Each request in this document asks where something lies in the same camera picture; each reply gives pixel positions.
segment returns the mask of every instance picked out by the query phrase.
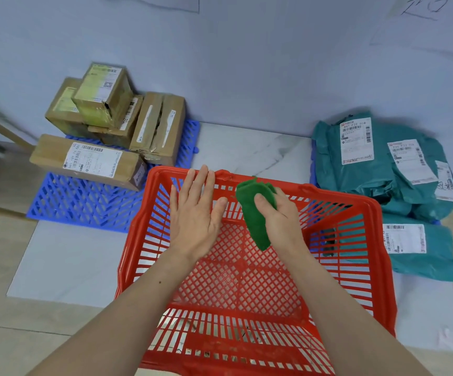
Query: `person's right hand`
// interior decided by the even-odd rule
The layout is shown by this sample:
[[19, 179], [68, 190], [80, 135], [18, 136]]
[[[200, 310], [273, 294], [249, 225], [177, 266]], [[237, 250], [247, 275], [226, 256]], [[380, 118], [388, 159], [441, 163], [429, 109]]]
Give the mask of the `person's right hand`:
[[298, 208], [291, 202], [284, 192], [276, 187], [274, 194], [277, 209], [261, 194], [255, 195], [255, 204], [258, 211], [267, 221], [267, 233], [273, 249], [280, 259], [286, 262], [290, 257], [299, 252], [308, 252], [300, 227]]

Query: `wall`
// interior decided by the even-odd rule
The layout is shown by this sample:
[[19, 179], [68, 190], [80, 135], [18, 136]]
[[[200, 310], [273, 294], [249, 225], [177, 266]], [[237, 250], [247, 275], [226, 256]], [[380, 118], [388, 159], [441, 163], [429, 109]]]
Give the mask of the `wall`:
[[453, 57], [370, 46], [394, 0], [0, 0], [0, 110], [38, 136], [62, 79], [90, 61], [186, 97], [198, 120], [310, 135], [355, 107], [439, 138], [453, 167]]

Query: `hand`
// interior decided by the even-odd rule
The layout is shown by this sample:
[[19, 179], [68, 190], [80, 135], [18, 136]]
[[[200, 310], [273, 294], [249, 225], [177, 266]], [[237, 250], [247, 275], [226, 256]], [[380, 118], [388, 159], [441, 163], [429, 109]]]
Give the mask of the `hand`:
[[308, 252], [300, 227], [298, 208], [284, 192], [276, 187], [275, 201], [277, 209], [261, 194], [255, 195], [258, 211], [265, 217], [268, 238], [280, 259], [286, 262], [299, 252]]
[[179, 199], [176, 188], [171, 186], [170, 249], [180, 251], [195, 263], [208, 254], [214, 245], [228, 199], [220, 198], [211, 211], [214, 171], [208, 171], [207, 166], [203, 165], [195, 180], [194, 177], [195, 170], [190, 169], [179, 192]]

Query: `small cardboard box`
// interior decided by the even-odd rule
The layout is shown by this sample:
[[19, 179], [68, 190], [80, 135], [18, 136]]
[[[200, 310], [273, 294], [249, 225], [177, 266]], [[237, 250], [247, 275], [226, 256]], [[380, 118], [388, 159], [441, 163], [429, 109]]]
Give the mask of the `small cardboard box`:
[[72, 100], [87, 125], [119, 128], [133, 96], [125, 68], [92, 63]]
[[[146, 102], [148, 95], [152, 101]], [[186, 106], [183, 97], [148, 93], [141, 108], [130, 149], [143, 153], [149, 163], [174, 166], [185, 116]]]
[[142, 101], [143, 96], [141, 95], [135, 95], [133, 97], [120, 128], [101, 128], [91, 125], [88, 128], [89, 132], [96, 133], [106, 145], [121, 146], [129, 149]]
[[132, 152], [43, 134], [30, 162], [56, 174], [141, 190], [146, 164]]
[[66, 78], [63, 81], [45, 114], [45, 118], [64, 134], [97, 139], [98, 137], [94, 133], [88, 131], [88, 126], [83, 123], [77, 107], [71, 100], [81, 81], [81, 79], [76, 78]]

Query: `red plastic basket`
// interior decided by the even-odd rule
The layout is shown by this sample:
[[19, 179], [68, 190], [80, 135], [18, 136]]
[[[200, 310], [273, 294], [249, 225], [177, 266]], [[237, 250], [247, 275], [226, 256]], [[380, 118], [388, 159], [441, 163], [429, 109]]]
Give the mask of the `red plastic basket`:
[[[118, 267], [116, 297], [169, 247], [171, 184], [179, 189], [186, 173], [165, 166], [149, 172]], [[180, 374], [334, 373], [286, 267], [273, 248], [261, 252], [245, 226], [235, 189], [251, 178], [216, 172], [213, 199], [228, 198], [223, 227], [169, 303], [141, 367]], [[314, 257], [394, 335], [397, 309], [380, 205], [310, 184], [261, 180], [297, 205]]]

